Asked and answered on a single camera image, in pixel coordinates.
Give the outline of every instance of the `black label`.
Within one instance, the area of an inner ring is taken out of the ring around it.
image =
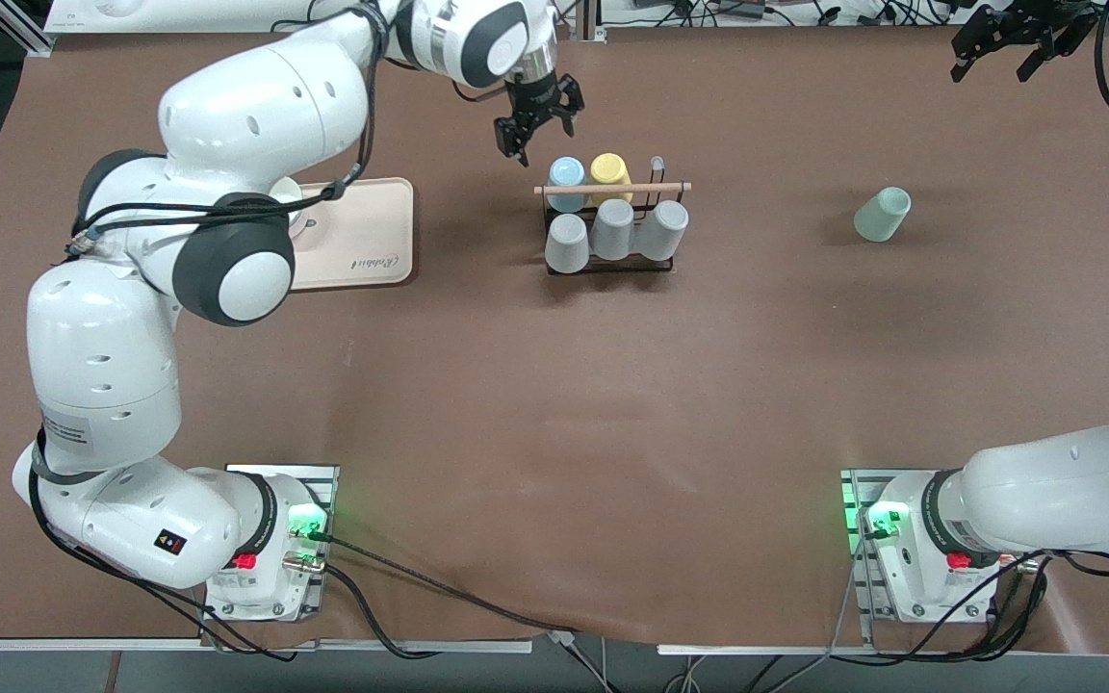
[[[163,551],[169,551],[176,557],[182,552],[182,547],[186,547],[186,540],[177,534],[173,534],[173,532],[167,529],[163,529],[162,532],[156,536],[156,541],[153,541],[153,547],[157,547],[157,549],[162,549]]]

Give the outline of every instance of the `wooden rod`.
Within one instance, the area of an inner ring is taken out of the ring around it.
[[[633,183],[630,185],[538,185],[533,194],[686,193],[691,183]]]

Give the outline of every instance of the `metal connector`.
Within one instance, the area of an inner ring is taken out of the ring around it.
[[[286,553],[285,558],[281,559],[281,564],[285,565],[289,570],[312,573],[321,573],[327,567],[327,562],[322,558],[312,557],[311,553],[298,553],[295,551]]]

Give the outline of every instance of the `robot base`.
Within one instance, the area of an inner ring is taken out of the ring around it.
[[[872,542],[884,570],[894,613],[903,622],[938,622],[956,602],[999,570],[998,565],[953,569],[932,541],[924,527],[922,500],[934,475],[933,470],[908,470],[898,475],[866,512],[868,530],[889,532],[888,538]],[[988,584],[971,601],[953,611],[947,622],[985,623],[995,592],[995,584]]]
[[[207,580],[204,602],[225,620],[295,622],[316,613],[323,597],[322,580],[298,563],[319,565],[326,548],[295,537],[294,530],[330,531],[326,509],[333,507],[339,469],[295,465],[230,465],[225,469],[258,473],[273,487],[276,527],[254,565],[231,565]],[[292,560],[287,563],[284,558]]]

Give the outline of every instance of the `white tray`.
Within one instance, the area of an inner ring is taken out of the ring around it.
[[[303,185],[303,196],[323,185]],[[294,237],[294,291],[398,284],[413,272],[413,184],[360,180],[339,201],[303,211]]]

